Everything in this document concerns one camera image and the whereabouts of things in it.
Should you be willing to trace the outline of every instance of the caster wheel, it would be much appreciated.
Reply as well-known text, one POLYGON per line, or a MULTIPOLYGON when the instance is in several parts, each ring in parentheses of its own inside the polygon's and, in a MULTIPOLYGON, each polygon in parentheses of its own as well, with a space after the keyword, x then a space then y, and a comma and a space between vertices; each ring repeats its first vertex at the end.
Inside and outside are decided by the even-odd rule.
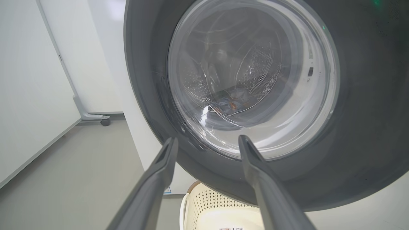
POLYGON ((101 124, 103 126, 108 126, 108 125, 111 124, 111 120, 110 119, 103 119, 103 120, 101 120, 101 124))

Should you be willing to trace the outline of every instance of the label in basket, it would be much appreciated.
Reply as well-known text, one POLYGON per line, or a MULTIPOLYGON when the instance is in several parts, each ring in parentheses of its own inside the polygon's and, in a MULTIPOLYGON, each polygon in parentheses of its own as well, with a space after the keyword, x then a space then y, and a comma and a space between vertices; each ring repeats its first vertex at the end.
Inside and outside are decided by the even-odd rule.
POLYGON ((243 227, 220 228, 219 230, 244 230, 244 228, 243 227))

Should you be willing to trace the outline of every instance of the round glass door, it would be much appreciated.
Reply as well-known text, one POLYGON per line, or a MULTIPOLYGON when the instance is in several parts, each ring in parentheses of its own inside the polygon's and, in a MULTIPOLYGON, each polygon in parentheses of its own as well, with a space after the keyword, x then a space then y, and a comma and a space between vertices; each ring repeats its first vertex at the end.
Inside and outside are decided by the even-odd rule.
POLYGON ((312 140, 335 106, 338 71, 325 25, 286 0, 197 1, 168 56, 172 97, 190 132, 235 159, 242 134, 267 160, 312 140))

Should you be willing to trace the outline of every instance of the cream plastic basket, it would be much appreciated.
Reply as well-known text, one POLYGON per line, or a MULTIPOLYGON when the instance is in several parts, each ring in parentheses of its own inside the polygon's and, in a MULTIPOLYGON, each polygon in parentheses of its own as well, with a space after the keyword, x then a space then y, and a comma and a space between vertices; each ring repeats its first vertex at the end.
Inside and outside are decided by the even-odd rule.
POLYGON ((179 226, 180 230, 264 230, 259 208, 232 200, 202 183, 183 197, 179 226))

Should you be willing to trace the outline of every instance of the washing machine door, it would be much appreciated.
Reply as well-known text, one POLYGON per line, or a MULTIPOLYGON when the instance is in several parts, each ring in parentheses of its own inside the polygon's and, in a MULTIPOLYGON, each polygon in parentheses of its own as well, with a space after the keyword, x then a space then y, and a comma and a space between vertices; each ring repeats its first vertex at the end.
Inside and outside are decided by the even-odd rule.
POLYGON ((409 169, 404 0, 128 0, 130 81, 178 163, 256 204, 238 136, 306 210, 364 198, 409 169))

